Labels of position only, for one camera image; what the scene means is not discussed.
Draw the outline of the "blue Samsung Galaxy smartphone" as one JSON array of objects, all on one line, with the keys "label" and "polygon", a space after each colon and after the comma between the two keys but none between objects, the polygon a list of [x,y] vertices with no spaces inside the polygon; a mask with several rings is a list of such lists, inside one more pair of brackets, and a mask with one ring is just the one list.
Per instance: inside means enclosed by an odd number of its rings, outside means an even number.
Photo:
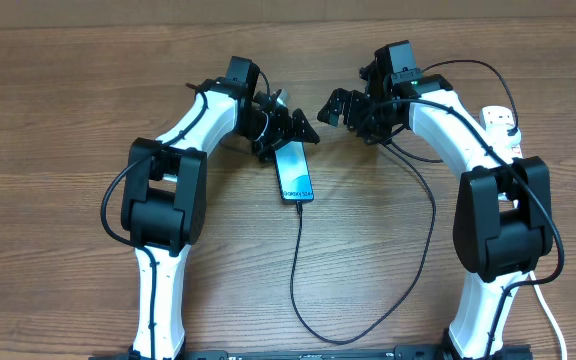
[{"label": "blue Samsung Galaxy smartphone", "polygon": [[315,198],[304,145],[290,142],[275,152],[280,196],[286,203],[312,202]]}]

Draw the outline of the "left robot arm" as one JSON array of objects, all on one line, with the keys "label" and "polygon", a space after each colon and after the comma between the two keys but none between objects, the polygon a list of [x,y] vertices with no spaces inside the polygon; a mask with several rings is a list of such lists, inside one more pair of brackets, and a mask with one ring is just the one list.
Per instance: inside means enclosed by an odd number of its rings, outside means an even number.
[{"label": "left robot arm", "polygon": [[291,142],[320,138],[301,110],[289,111],[278,94],[256,89],[262,72],[234,56],[225,76],[195,87],[193,106],[155,140],[138,138],[121,174],[121,226],[139,267],[139,319],[129,359],[180,359],[185,268],[200,237],[207,208],[208,158],[236,134],[266,160]]}]

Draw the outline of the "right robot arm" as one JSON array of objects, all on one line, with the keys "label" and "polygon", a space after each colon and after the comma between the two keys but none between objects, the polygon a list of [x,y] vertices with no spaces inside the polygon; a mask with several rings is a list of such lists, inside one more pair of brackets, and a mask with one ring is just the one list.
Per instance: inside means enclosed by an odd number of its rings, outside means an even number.
[{"label": "right robot arm", "polygon": [[359,71],[365,88],[332,91],[317,118],[344,125],[367,143],[393,149],[409,130],[425,140],[456,177],[453,245],[466,270],[455,318],[439,345],[398,346],[395,356],[422,359],[530,359],[527,345],[507,345],[503,330],[518,290],[539,286],[538,261],[556,250],[550,173],[523,157],[511,115],[474,119],[434,66],[420,68],[408,41],[387,44]]}]

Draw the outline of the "white power extension strip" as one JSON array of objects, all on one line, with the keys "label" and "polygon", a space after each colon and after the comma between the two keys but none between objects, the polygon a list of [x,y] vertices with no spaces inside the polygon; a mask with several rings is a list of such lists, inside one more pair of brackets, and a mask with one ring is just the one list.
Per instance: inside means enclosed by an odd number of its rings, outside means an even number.
[{"label": "white power extension strip", "polygon": [[479,123],[493,142],[495,148],[512,153],[513,158],[522,158],[522,133],[515,129],[513,113],[503,106],[486,106],[479,113]]}]

